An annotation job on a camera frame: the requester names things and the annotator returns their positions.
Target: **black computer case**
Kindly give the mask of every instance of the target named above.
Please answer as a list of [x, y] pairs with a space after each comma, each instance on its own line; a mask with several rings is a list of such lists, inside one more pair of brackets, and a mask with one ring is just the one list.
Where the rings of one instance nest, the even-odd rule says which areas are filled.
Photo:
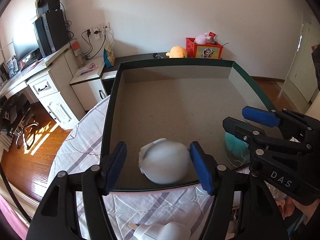
[[33, 24], [43, 57], [56, 52], [68, 43], [69, 35], [61, 9], [45, 12]]

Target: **pink plush toy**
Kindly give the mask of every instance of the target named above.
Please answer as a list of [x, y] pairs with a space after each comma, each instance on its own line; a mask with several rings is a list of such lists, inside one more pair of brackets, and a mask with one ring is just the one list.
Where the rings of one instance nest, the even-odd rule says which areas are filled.
[[200, 34], [195, 38], [195, 43], [197, 44], [206, 44], [208, 40], [210, 40], [210, 37], [207, 36], [208, 33]]

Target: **pink fabric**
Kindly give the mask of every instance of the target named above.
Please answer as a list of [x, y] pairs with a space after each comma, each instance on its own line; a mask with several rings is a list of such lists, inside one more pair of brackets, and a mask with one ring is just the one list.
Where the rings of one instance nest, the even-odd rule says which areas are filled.
[[20, 220], [9, 203], [1, 195], [0, 209], [12, 229], [21, 237], [22, 240], [25, 240], [27, 237], [28, 227]]

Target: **yellow plush toy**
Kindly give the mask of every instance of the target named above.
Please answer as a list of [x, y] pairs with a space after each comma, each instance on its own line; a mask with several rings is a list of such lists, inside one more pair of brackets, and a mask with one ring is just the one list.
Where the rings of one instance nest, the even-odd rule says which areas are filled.
[[188, 53], [187, 51], [180, 46], [174, 46], [170, 52], [167, 52], [165, 54], [166, 56], [170, 57], [187, 57]]

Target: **wooden floor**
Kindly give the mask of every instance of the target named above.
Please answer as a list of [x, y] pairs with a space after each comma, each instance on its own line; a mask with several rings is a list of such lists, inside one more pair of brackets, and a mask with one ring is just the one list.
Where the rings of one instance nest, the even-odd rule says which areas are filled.
[[30, 150], [19, 150], [12, 143], [4, 151], [1, 164], [8, 180], [23, 193], [40, 201], [46, 191], [53, 159], [71, 130], [63, 130], [51, 119], [40, 102], [31, 105], [39, 122], [36, 141]]

